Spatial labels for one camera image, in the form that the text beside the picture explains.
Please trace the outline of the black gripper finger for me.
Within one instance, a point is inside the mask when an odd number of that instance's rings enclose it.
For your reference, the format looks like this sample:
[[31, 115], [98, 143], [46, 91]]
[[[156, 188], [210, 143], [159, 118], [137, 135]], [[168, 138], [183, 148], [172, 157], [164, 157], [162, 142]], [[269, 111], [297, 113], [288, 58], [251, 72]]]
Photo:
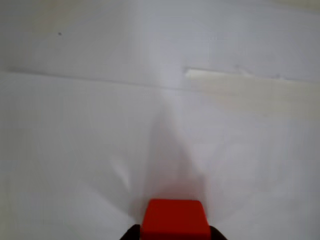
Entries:
[[227, 240], [227, 238], [215, 227], [210, 226], [210, 239], [211, 240]]
[[120, 240], [140, 240], [141, 226], [139, 224], [132, 225], [120, 238]]

